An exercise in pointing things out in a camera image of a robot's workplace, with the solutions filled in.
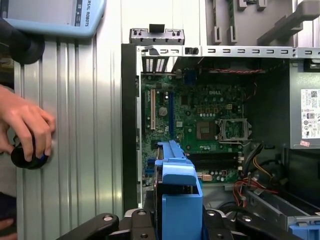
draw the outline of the blue device casing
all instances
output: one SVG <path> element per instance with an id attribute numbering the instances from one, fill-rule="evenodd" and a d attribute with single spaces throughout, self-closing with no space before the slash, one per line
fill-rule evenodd
<path id="1" fill-rule="evenodd" d="M 92 38 L 103 17 L 106 4 L 107 0 L 82 0 L 82 4 L 78 4 L 80 7 L 80 11 L 78 12 L 80 23 L 78 26 L 12 18 L 4 19 L 16 29 L 27 33 L 72 38 Z"/>
<path id="2" fill-rule="evenodd" d="M 162 168 L 162 184 L 193 186 L 191 194 L 162 195 L 162 240 L 201 240 L 203 193 L 195 166 L 175 141 L 158 145 L 163 160 L 156 160 L 155 166 Z"/>

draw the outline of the finger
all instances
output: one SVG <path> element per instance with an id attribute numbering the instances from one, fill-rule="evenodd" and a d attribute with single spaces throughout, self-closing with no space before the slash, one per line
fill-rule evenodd
<path id="1" fill-rule="evenodd" d="M 13 128 L 16 135 L 19 137 L 23 148 L 24 159 L 30 162 L 32 160 L 32 154 L 34 153 L 34 146 L 32 143 L 32 135 L 27 125 L 19 116 L 7 119 L 7 123 Z"/>
<path id="2" fill-rule="evenodd" d="M 7 133 L 0 132 L 0 152 L 6 152 L 7 154 L 11 154 L 13 149 L 14 146 L 10 144 Z"/>
<path id="3" fill-rule="evenodd" d="M 41 158 L 46 150 L 47 138 L 49 138 L 48 145 L 50 145 L 51 148 L 50 127 L 37 111 L 25 112 L 22 115 L 22 119 L 34 135 L 35 156 Z"/>
<path id="4" fill-rule="evenodd" d="M 41 115 L 41 117 L 46 121 L 46 123 L 49 125 L 50 127 L 50 131 L 54 132 L 56 130 L 56 119 L 54 116 L 50 115 L 49 113 L 47 113 L 46 111 L 42 110 L 41 108 L 39 108 L 39 113 Z"/>
<path id="5" fill-rule="evenodd" d="M 18 240 L 18 234 L 13 233 L 8 236 L 0 237 L 0 240 Z"/>
<path id="6" fill-rule="evenodd" d="M 13 223 L 14 223 L 13 219 L 6 219 L 6 220 L 0 221 L 0 230 L 10 227 Z"/>

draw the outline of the corrugated metal wall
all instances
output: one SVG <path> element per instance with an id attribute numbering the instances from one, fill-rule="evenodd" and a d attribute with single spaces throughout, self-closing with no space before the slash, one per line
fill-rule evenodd
<path id="1" fill-rule="evenodd" d="M 107 0 L 92 41 L 48 39 L 41 61 L 15 67 L 16 92 L 57 119 L 50 162 L 17 172 L 19 240 L 53 240 L 98 213 L 123 215 L 121 43 L 130 28 L 152 23 L 206 45 L 205 4 Z"/>

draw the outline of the blue plastic bracket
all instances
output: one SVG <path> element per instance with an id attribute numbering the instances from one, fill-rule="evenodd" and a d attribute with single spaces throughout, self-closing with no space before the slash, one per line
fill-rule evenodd
<path id="1" fill-rule="evenodd" d="M 189 194 L 162 195 L 162 240 L 201 240 L 203 193 L 195 166 L 175 141 L 158 145 L 163 160 L 156 160 L 155 165 L 162 168 L 162 184 L 193 186 Z"/>
<path id="2" fill-rule="evenodd" d="M 16 29 L 72 38 L 92 38 L 107 4 L 107 0 L 4 2 L 7 6 L 2 6 L 0 16 Z"/>
<path id="3" fill-rule="evenodd" d="M 162 182 L 169 185 L 196 186 L 197 173 L 195 166 L 186 158 L 184 151 L 175 141 L 158 142 L 163 148 L 163 160 L 157 160 L 157 166 L 162 165 Z"/>

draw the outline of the black knob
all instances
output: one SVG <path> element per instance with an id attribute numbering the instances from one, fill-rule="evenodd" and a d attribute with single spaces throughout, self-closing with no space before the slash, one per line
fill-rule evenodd
<path id="1" fill-rule="evenodd" d="M 25 154 L 24 154 L 24 149 L 22 148 L 21 142 L 19 142 L 19 139 L 17 137 L 14 138 L 14 141 L 16 142 L 15 148 L 13 149 L 11 153 L 11 161 L 15 166 L 18 168 L 22 169 L 39 169 L 43 165 L 46 164 L 48 161 L 48 156 L 45 154 L 42 154 L 41 158 L 36 157 L 36 141 L 35 138 L 32 137 L 32 143 L 33 143 L 33 154 L 32 154 L 32 159 L 31 161 L 26 161 L 25 160 Z"/>

